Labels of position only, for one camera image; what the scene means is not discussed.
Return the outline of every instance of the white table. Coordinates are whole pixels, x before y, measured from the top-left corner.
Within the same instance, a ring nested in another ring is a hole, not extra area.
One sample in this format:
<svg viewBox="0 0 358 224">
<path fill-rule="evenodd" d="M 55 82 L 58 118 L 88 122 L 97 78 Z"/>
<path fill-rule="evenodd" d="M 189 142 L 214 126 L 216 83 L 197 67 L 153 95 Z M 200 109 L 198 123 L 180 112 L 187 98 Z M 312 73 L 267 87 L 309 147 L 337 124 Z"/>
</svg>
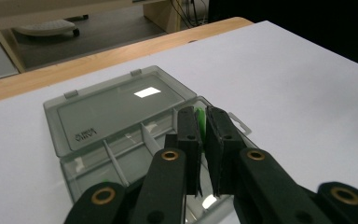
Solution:
<svg viewBox="0 0 358 224">
<path fill-rule="evenodd" d="M 358 64 L 264 21 L 0 101 L 0 223 L 72 206 L 42 104 L 152 64 L 233 112 L 297 184 L 358 188 Z"/>
</svg>

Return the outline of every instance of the clear plastic box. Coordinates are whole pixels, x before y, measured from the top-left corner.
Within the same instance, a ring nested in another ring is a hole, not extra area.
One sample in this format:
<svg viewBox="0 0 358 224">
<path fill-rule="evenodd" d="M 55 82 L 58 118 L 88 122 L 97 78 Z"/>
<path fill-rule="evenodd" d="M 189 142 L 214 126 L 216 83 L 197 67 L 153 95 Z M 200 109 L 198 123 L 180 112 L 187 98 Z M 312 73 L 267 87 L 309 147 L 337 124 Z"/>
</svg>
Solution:
<svg viewBox="0 0 358 224">
<path fill-rule="evenodd" d="M 190 105 L 204 109 L 210 103 L 157 66 L 45 102 L 55 152 L 73 202 L 104 181 L 124 187 L 142 181 L 153 155 L 164 147 L 165 134 L 176 133 L 177 111 Z M 248 146 L 255 147 L 240 133 Z M 187 223 L 214 223 L 216 215 L 223 218 L 232 211 L 229 196 L 206 207 L 213 191 L 204 156 L 200 183 L 204 197 L 186 198 Z"/>
</svg>

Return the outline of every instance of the wooden furniture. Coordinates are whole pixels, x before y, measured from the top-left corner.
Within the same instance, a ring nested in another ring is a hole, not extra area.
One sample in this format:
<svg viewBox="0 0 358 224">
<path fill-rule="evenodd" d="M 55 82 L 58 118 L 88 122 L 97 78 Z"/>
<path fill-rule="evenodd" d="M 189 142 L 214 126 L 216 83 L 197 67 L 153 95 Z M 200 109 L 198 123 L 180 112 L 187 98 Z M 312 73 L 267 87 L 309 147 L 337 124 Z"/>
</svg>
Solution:
<svg viewBox="0 0 358 224">
<path fill-rule="evenodd" d="M 252 24 L 232 18 L 0 79 L 0 100 Z"/>
<path fill-rule="evenodd" d="M 173 33 L 180 30 L 180 17 L 172 5 L 177 7 L 180 4 L 181 1 L 179 0 L 0 1 L 0 42 L 11 61 L 19 69 L 19 72 L 23 73 L 25 72 L 25 66 L 11 28 L 76 17 L 79 15 L 88 15 L 122 7 L 143 5 L 144 14 L 149 20 L 167 33 Z"/>
</svg>

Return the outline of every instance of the wooden table edge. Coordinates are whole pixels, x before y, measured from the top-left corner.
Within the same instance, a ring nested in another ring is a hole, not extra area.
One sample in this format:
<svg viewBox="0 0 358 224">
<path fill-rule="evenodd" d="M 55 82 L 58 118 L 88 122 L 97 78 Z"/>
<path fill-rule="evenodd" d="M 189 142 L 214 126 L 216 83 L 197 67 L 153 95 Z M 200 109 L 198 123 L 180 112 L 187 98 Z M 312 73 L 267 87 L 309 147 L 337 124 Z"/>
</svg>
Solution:
<svg viewBox="0 0 358 224">
<path fill-rule="evenodd" d="M 231 18 L 0 79 L 0 100 L 253 24 Z"/>
</svg>

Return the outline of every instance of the floor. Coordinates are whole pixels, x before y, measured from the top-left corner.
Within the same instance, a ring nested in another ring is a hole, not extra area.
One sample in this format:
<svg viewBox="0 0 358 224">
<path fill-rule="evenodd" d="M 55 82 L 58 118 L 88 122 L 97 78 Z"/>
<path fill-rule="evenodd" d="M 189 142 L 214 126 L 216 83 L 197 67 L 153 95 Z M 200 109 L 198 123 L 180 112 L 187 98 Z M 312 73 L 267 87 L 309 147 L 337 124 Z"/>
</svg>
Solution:
<svg viewBox="0 0 358 224">
<path fill-rule="evenodd" d="M 189 1 L 183 0 L 184 12 L 187 2 Z M 195 2 L 198 17 L 204 18 L 207 15 L 208 1 Z M 189 15 L 194 18 L 192 5 L 190 8 Z M 71 32 L 33 38 L 15 33 L 27 71 L 166 35 L 156 24 L 144 17 L 142 6 L 91 14 L 88 20 L 81 16 L 67 20 L 80 30 L 79 37 L 73 37 Z M 182 30 L 185 29 L 188 28 L 182 21 Z"/>
</svg>

